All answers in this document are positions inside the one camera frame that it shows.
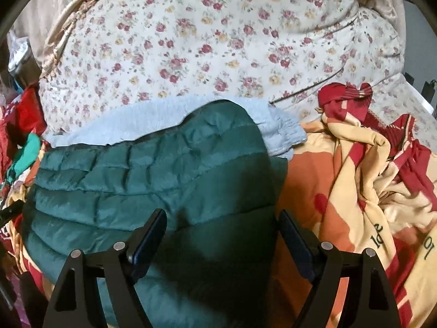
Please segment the dark green puffer jacket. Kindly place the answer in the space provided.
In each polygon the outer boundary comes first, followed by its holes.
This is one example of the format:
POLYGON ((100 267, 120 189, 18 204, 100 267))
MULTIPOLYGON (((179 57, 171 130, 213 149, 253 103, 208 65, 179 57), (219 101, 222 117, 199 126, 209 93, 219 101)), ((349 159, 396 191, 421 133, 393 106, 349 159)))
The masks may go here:
POLYGON ((266 327, 287 161, 230 101, 114 145, 45 153, 23 210, 30 258, 56 281, 71 251, 128 239, 154 210, 167 230, 135 289, 154 327, 266 327))

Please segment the teal green garment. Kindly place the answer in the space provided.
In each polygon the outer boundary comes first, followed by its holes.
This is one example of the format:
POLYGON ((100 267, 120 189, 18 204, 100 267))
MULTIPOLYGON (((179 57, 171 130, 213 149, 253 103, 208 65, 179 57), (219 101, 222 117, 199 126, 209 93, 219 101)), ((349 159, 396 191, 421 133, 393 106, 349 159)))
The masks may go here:
POLYGON ((12 184, 36 161, 41 145, 41 139, 35 133, 27 136, 24 146, 14 155, 13 162, 7 169, 5 183, 12 184))

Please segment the red garment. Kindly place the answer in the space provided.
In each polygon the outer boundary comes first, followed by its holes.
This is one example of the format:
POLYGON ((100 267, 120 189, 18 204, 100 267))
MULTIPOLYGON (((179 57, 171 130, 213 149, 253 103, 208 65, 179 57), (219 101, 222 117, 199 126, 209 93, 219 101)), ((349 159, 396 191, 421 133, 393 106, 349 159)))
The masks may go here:
POLYGON ((7 168, 22 147, 29 134, 41 136, 47 128, 41 102, 39 85, 32 84, 6 107, 1 107, 1 181, 6 177, 7 168))

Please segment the orange yellow red blanket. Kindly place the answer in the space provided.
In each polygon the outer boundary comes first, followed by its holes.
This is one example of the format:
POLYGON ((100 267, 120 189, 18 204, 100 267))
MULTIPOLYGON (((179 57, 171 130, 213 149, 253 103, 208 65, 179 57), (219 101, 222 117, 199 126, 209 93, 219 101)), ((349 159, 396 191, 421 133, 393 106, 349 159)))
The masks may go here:
MULTIPOLYGON (((384 126, 328 118, 304 125, 307 141, 287 161, 275 217, 286 210, 340 250, 376 251, 403 327, 422 327, 436 307, 436 156, 413 137, 413 116, 384 126)), ((30 258, 23 214, 8 232, 18 266, 52 284, 30 258)), ((267 286, 266 327, 293 324, 310 291, 277 235, 267 286)))

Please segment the light blue fleece garment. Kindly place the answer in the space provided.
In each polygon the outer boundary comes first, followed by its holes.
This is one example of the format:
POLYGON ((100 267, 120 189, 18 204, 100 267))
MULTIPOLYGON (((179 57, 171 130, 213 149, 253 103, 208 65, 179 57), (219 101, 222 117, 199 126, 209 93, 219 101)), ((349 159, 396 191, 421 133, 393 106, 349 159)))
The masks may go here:
MULTIPOLYGON (((142 136, 174 127, 193 111, 220 96, 171 96, 154 101, 118 107, 74 131, 46 130, 44 139, 52 147, 72 144, 113 145, 133 141, 142 136)), ((270 156, 290 160, 293 148, 307 141, 307 134, 294 115, 257 98, 228 98, 231 104, 242 107, 253 119, 270 156)))

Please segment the metal pot with plastic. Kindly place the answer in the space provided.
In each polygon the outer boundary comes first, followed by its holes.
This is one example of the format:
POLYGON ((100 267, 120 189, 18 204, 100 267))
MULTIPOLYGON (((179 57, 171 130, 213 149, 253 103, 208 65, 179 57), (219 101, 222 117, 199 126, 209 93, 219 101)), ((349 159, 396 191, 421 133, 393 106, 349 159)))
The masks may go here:
POLYGON ((28 37, 11 41, 8 71, 23 88, 27 88, 39 80, 41 69, 35 60, 28 37))

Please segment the dark red striped cloth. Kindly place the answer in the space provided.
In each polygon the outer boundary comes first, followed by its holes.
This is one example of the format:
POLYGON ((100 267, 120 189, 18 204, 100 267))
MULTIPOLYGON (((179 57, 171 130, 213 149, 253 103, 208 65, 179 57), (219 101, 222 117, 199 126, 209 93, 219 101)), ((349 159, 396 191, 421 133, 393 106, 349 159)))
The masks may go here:
POLYGON ((373 90, 368 83, 360 88, 331 83, 318 92, 318 104, 328 118, 346 121, 351 116, 361 123, 367 116, 372 97, 373 90))

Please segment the white floral quilt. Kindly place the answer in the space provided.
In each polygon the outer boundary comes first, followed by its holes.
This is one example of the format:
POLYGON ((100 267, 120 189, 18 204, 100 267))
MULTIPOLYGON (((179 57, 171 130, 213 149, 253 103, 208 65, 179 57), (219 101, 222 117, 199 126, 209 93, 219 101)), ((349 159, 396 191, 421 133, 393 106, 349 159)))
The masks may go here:
POLYGON ((397 0, 74 0, 45 45, 40 99, 53 132, 176 96, 262 98, 314 119, 331 82, 373 88, 384 123, 408 113, 436 148, 436 120, 404 76, 397 0))

